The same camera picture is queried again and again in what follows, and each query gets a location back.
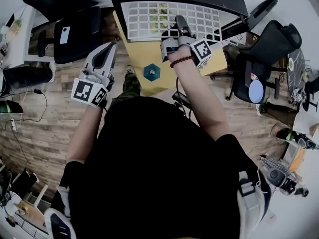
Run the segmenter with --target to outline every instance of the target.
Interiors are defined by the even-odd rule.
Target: blue hexagonal object
[[[160,68],[154,64],[144,67],[144,77],[149,81],[155,81],[160,77]]]

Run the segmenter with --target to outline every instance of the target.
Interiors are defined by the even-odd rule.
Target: wooden floor
[[[36,42],[40,30],[41,29],[38,29],[37,33],[34,33],[33,39],[31,40],[31,49],[32,47],[36,47],[34,42]],[[104,31],[109,33],[105,41],[114,40],[114,37],[117,36],[114,21],[108,20],[107,27],[105,27]],[[130,64],[130,59],[123,42],[117,41],[117,44],[119,51],[115,68],[112,72],[115,77],[115,84],[108,100],[111,100],[122,92],[125,71]],[[73,79],[78,77],[80,70],[83,68],[84,61],[85,59],[82,59],[68,66],[57,67],[53,83],[29,88],[29,90],[39,88],[44,91],[48,100],[48,107],[40,122],[23,121],[18,132],[15,133],[30,162],[30,164],[27,165],[28,171],[36,173],[40,179],[40,183],[35,184],[32,191],[37,195],[44,184],[48,184],[49,188],[44,198],[49,201],[52,199],[56,191],[56,186],[62,177],[68,144],[86,108],[85,105],[70,99]],[[233,97],[230,102],[226,101],[225,95],[230,92],[230,78],[220,78],[215,81],[211,81],[209,77],[204,78],[212,91],[215,92],[222,101],[232,131],[239,139],[247,155],[256,163],[258,163],[260,154],[269,153],[277,157],[281,156],[285,145],[279,144],[270,136],[270,130],[277,121],[267,117],[257,116],[256,106],[254,104],[243,102],[236,97]],[[20,89],[17,90],[16,93],[23,91],[24,89]],[[175,90],[168,90],[156,95],[156,97],[173,103],[171,96],[174,92]],[[15,95],[13,97],[14,101],[22,105],[24,94]],[[286,84],[283,83],[280,102],[287,105],[287,100],[287,87]],[[39,119],[45,109],[44,96],[27,93],[23,109],[24,119]],[[20,116],[0,116],[2,126],[2,130],[0,130],[0,155],[7,167],[11,168],[14,172],[22,172],[26,163],[25,157],[12,131],[9,129],[10,125],[7,125],[6,130],[4,130],[4,124],[10,118],[18,120]]]

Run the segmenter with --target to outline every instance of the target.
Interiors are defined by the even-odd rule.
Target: yellow desk surface
[[[176,85],[176,74],[170,67],[170,62],[162,63],[160,53],[160,41],[127,42],[121,24],[113,12],[116,24],[120,30],[121,38],[124,42],[131,65],[137,76],[145,96],[152,96],[164,90],[173,89]],[[160,77],[154,81],[149,81],[144,77],[144,67],[155,64],[160,67]],[[208,60],[207,65],[200,70],[202,75],[209,75],[216,71],[225,69],[227,62],[222,49],[214,50],[213,56]]]

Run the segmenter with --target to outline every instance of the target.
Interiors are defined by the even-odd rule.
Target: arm
[[[86,108],[69,145],[67,163],[77,161],[84,164],[97,138],[102,113],[101,107],[88,106]]]
[[[170,62],[190,56],[190,48],[180,47],[169,56]],[[174,65],[174,70],[190,101],[195,117],[202,129],[214,140],[229,134],[230,129],[223,105],[204,82],[192,60],[185,60]]]

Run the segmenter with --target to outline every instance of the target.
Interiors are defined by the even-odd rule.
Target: power strip
[[[16,126],[15,126],[14,119],[11,119],[11,125],[12,125],[12,129],[13,129],[14,131],[16,131]]]

